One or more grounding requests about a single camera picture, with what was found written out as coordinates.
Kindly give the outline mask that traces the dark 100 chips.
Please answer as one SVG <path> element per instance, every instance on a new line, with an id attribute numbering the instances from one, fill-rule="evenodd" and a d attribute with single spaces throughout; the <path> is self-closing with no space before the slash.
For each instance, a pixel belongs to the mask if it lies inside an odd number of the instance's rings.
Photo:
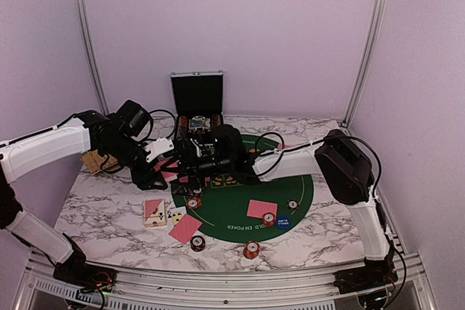
<path id="1" fill-rule="evenodd" d="M 299 203 L 296 201 L 296 200 L 289 200 L 287 202 L 287 207 L 291 210 L 291 211 L 295 211 L 299 208 Z"/>
<path id="2" fill-rule="evenodd" d="M 197 188 L 197 189 L 194 189 L 194 190 L 193 190 L 193 193 L 194 193 L 195 195 L 202 195 L 202 194 L 203 194 L 203 188 L 202 188 L 202 187 L 199 187 L 199 188 Z"/>

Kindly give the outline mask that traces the red 5 chips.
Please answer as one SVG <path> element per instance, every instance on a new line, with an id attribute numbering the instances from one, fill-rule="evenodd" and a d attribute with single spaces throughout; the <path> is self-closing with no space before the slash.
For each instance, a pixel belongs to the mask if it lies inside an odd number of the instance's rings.
<path id="1" fill-rule="evenodd" d="M 202 201 L 199 197 L 191 197 L 186 202 L 186 207 L 190 210 L 196 210 L 202 206 Z"/>
<path id="2" fill-rule="evenodd" d="M 265 227 L 272 227 L 275 225 L 276 216 L 273 213 L 266 213 L 262 216 L 262 223 Z"/>

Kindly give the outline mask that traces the red-backed card deck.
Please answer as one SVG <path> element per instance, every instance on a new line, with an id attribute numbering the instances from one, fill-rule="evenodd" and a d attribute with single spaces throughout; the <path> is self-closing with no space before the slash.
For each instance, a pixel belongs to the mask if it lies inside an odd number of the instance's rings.
<path id="1" fill-rule="evenodd" d="M 178 173 L 174 170 L 178 168 L 178 163 L 176 160 L 163 159 L 155 164 L 154 169 L 157 172 L 161 172 L 163 179 L 169 183 L 178 179 Z"/>

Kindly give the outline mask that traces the five of clubs card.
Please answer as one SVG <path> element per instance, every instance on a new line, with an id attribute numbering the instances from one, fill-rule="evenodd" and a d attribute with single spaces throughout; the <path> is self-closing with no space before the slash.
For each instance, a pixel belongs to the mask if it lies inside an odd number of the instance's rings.
<path id="1" fill-rule="evenodd" d="M 186 214 L 185 207 L 174 208 L 167 211 L 167 219 L 171 227 L 175 227 Z"/>

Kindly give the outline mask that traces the red-backed card off mat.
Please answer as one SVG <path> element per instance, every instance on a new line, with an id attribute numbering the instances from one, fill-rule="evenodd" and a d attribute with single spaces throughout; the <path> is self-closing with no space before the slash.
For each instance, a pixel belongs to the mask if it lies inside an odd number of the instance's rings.
<path id="1" fill-rule="evenodd" d="M 202 224 L 202 221 L 199 221 L 189 214 L 186 214 L 169 232 L 169 236 L 185 245 L 190 241 L 190 239 L 194 236 Z"/>

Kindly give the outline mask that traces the dark 100 chip stack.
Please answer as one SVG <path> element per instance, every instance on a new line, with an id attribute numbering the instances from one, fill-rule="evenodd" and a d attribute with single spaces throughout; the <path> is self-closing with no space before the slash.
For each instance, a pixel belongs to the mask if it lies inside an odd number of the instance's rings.
<path id="1" fill-rule="evenodd" d="M 205 249 L 206 241 L 200 235 L 195 235 L 190 240 L 190 247 L 195 252 L 200 252 Z"/>

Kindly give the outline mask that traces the red-backed card seat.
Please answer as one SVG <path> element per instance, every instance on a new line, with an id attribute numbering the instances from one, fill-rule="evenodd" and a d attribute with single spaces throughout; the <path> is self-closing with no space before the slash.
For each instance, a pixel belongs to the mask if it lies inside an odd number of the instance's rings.
<path id="1" fill-rule="evenodd" d="M 246 215 L 251 218 L 261 219 L 266 213 L 276 215 L 278 204 L 261 200 L 249 200 Z"/>
<path id="2" fill-rule="evenodd" d="M 288 149 L 288 148 L 292 148 L 293 146 L 292 145 L 289 145 L 289 144 L 285 144 L 285 145 L 282 145 L 282 144 L 279 144 L 277 146 L 277 149 L 278 150 L 284 150 L 284 149 Z"/>

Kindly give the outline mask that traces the red 5 chip stack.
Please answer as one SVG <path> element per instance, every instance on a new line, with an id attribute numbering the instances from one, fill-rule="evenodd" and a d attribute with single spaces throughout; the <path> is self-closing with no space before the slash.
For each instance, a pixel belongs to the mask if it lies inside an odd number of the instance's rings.
<path id="1" fill-rule="evenodd" d="M 256 241 L 249 241 L 243 249 L 243 255 L 247 259 L 254 259 L 259 255 L 260 246 Z"/>

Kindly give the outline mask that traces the red-backed card top seat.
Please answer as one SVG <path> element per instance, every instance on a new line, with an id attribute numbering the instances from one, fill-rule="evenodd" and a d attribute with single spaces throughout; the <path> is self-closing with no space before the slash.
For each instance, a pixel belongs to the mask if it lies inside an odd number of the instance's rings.
<path id="1" fill-rule="evenodd" d="M 278 150 L 284 150 L 284 149 L 288 149 L 288 148 L 292 148 L 293 146 L 292 145 L 289 145 L 289 144 L 285 144 L 285 145 L 282 145 L 282 144 L 279 144 L 277 146 L 277 149 Z"/>

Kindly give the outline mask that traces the blue small blind button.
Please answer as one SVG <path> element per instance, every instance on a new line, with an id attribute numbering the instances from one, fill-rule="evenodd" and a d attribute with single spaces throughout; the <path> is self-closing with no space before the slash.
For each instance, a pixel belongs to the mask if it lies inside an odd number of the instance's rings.
<path id="1" fill-rule="evenodd" d="M 288 216 L 278 216 L 275 220 L 278 229 L 287 230 L 291 228 L 291 218 Z"/>

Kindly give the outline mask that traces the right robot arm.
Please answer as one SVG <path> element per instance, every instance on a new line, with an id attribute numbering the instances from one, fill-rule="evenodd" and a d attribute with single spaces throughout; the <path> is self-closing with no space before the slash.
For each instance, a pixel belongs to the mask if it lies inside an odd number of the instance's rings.
<path id="1" fill-rule="evenodd" d="M 345 205 L 357 227 L 365 255 L 360 281 L 374 287 L 393 267 L 394 245 L 388 238 L 384 212 L 374 192 L 378 158 L 362 140 L 333 129 L 316 142 L 271 148 L 264 137 L 243 140 L 239 130 L 220 125 L 211 142 L 180 139 L 176 145 L 179 178 L 171 192 L 189 212 L 200 212 L 206 234 L 258 244 L 294 227 L 312 202 L 312 175 L 322 174 L 333 199 Z"/>

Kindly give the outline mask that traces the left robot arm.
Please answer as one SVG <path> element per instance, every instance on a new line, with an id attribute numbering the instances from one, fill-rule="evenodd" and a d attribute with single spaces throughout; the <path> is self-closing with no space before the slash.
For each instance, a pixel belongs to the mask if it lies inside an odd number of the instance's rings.
<path id="1" fill-rule="evenodd" d="M 51 228 L 24 208 L 11 184 L 20 177 L 71 155 L 96 150 L 110 155 L 129 168 L 139 189 L 164 189 L 166 182 L 155 170 L 158 156 L 174 148 L 170 139 L 137 140 L 147 123 L 149 112 L 136 102 L 126 101 L 115 113 L 103 115 L 96 110 L 75 113 L 47 129 L 1 144 L 1 228 L 39 249 L 77 285 L 92 278 L 84 252 L 63 233 Z"/>

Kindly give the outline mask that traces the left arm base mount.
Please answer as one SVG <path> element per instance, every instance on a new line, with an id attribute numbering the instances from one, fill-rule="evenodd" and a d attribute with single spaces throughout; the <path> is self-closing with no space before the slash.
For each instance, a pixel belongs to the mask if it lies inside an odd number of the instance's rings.
<path id="1" fill-rule="evenodd" d="M 81 286 L 85 291 L 111 291 L 116 278 L 116 270 L 88 264 L 77 269 L 70 269 L 59 264 L 54 268 L 53 277 L 59 281 Z"/>

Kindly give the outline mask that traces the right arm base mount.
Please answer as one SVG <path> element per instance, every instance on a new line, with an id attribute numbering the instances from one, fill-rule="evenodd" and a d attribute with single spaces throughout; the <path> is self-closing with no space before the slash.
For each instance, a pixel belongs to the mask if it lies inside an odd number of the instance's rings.
<path id="1" fill-rule="evenodd" d="M 396 272 L 369 269 L 364 266 L 336 272 L 333 285 L 338 288 L 340 294 L 347 294 L 389 285 L 396 281 L 398 281 Z"/>

